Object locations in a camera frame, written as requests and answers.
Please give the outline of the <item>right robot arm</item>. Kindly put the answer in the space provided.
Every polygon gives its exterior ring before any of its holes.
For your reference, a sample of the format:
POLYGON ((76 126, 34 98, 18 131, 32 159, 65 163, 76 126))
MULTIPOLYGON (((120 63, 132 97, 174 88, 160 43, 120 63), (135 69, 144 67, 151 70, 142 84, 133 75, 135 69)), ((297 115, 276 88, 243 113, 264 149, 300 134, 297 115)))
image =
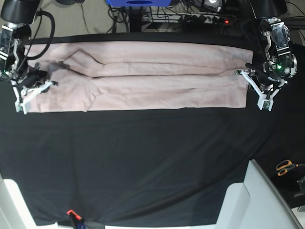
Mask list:
POLYGON ((54 17, 41 10, 40 4, 39 0, 6 0, 0 13, 6 22, 0 32, 0 82, 12 86, 16 96, 16 111, 24 114, 30 111, 31 101, 37 95, 57 85, 46 71, 41 70, 39 63, 33 67, 28 65, 28 61, 36 60, 46 53, 55 33, 54 17), (37 17, 43 16, 51 21, 50 37, 41 53, 30 57, 29 52, 36 38, 31 33, 30 25, 37 17))

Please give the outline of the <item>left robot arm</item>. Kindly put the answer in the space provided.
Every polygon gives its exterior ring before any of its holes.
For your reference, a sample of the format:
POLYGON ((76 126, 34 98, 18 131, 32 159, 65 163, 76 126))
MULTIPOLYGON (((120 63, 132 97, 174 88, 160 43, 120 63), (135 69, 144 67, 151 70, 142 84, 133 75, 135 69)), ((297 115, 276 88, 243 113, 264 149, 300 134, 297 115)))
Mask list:
POLYGON ((263 61, 247 63, 237 70, 258 94, 260 110, 271 111, 274 98, 297 73, 297 59, 290 48, 290 31, 281 16, 287 13, 284 0, 246 0, 251 24, 263 61))

